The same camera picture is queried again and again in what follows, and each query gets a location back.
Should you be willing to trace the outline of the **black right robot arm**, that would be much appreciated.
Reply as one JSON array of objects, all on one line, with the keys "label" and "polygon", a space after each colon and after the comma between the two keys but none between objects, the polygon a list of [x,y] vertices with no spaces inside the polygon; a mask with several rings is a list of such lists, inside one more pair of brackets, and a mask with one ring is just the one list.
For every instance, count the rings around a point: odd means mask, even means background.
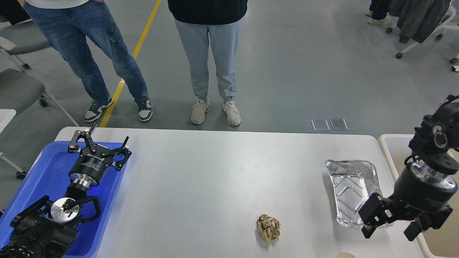
[{"label": "black right robot arm", "polygon": [[452,178],[458,162],[448,154],[450,149],[458,150],[458,112],[458,96],[449,95],[433,115],[423,117],[408,145],[413,161],[405,160],[393,193],[388,198],[372,193],[358,212],[365,238],[397,220],[410,222],[404,230],[409,241],[444,224],[453,211],[448,201],[458,190]]}]

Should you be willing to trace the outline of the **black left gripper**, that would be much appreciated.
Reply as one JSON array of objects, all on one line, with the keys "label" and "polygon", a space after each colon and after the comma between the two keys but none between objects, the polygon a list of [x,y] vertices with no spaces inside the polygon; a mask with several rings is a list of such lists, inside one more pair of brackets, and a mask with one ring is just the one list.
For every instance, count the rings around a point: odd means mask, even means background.
[{"label": "black left gripper", "polygon": [[[70,178],[69,187],[71,188],[97,187],[102,181],[108,167],[113,166],[116,171],[121,171],[132,155],[132,152],[127,147],[129,137],[125,137],[121,147],[114,149],[108,149],[103,145],[96,145],[91,136],[96,127],[97,123],[93,123],[87,131],[75,131],[69,142],[69,153],[81,151],[79,158],[68,173]],[[79,139],[84,140],[86,148],[82,150],[79,148],[77,144]],[[116,156],[122,156],[122,159],[114,161]]]}]

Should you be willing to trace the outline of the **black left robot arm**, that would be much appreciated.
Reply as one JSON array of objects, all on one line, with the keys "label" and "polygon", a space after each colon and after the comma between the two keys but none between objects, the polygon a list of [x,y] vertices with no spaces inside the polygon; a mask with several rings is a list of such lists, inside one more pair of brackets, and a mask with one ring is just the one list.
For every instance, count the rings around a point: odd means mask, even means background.
[{"label": "black left robot arm", "polygon": [[89,129],[39,154],[5,212],[2,258],[90,258],[100,245],[125,164],[123,143],[94,142]]}]

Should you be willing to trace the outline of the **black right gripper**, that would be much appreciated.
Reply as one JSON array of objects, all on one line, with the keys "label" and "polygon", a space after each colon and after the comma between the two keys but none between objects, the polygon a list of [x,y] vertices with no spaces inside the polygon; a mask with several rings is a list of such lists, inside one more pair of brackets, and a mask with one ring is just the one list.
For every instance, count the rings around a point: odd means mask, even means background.
[{"label": "black right gripper", "polygon": [[413,241],[429,228],[438,230],[452,214],[448,201],[458,185],[451,175],[439,173],[423,161],[407,163],[389,198],[372,193],[359,209],[361,232],[369,239],[377,227],[397,220],[411,221],[404,235]]}]

